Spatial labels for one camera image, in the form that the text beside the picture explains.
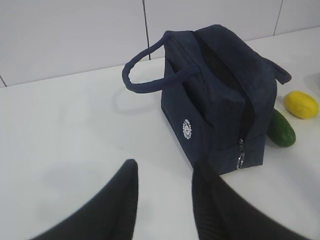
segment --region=bag strap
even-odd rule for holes
[[[282,67],[280,67],[278,64],[274,63],[273,61],[264,58],[266,63],[272,68],[272,72],[274,74],[274,77],[278,80],[279,83],[286,84],[291,80],[291,75],[286,70],[284,70]]]
[[[146,94],[146,93],[153,93],[156,91],[160,91],[162,89],[171,87],[175,84],[180,84],[191,77],[194,77],[198,74],[199,69],[196,64],[192,63],[188,67],[184,68],[183,70],[177,72],[174,75],[160,78],[157,80],[153,80],[150,82],[144,83],[132,83],[129,78],[129,73],[131,69],[135,66],[137,62],[139,62],[145,56],[153,53],[155,50],[159,49],[165,42],[171,38],[172,35],[169,32],[165,32],[163,37],[156,42],[151,47],[145,49],[144,51],[140,52],[137,56],[135,56],[131,61],[129,61],[122,70],[122,79],[126,86],[126,88],[130,91],[133,91],[138,94]]]

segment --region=insulated bag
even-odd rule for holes
[[[164,78],[132,83],[130,70],[161,46]],[[191,165],[205,160],[221,175],[263,164],[276,79],[285,84],[291,75],[232,31],[212,25],[166,31],[124,66],[122,78],[136,93],[162,91],[161,108]]]

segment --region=tile grout line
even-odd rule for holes
[[[5,87],[8,87],[1,75],[0,75],[0,80],[1,80],[1,82],[3,83],[3,85],[4,85]]]
[[[142,0],[142,6],[143,6],[143,14],[144,14],[144,25],[145,25],[146,42],[147,42],[147,46],[149,48],[150,47],[150,42],[149,42],[149,32],[148,32],[145,0]]]
[[[279,10],[278,18],[277,18],[277,20],[276,20],[276,24],[275,24],[273,36],[276,34],[276,30],[277,30],[277,26],[278,26],[278,22],[279,22],[280,13],[281,13],[281,9],[282,9],[282,4],[283,4],[283,3],[284,3],[284,0],[281,1],[280,10]]]

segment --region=zipper pull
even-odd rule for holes
[[[236,164],[237,170],[242,169],[245,161],[245,152],[244,152],[245,147],[244,147],[244,140],[242,138],[239,140],[239,147],[240,147],[240,155],[238,157],[238,161]]]

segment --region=zipper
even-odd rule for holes
[[[249,130],[255,122],[255,110],[249,96],[241,87],[239,81],[228,68],[228,66],[219,58],[219,56],[207,45],[207,43],[195,32],[192,31],[193,36],[198,42],[203,59],[207,63],[211,72],[227,87],[236,90],[243,97],[245,104],[240,118],[239,130],[239,156],[237,159],[236,168],[241,169],[245,162],[245,141]]]

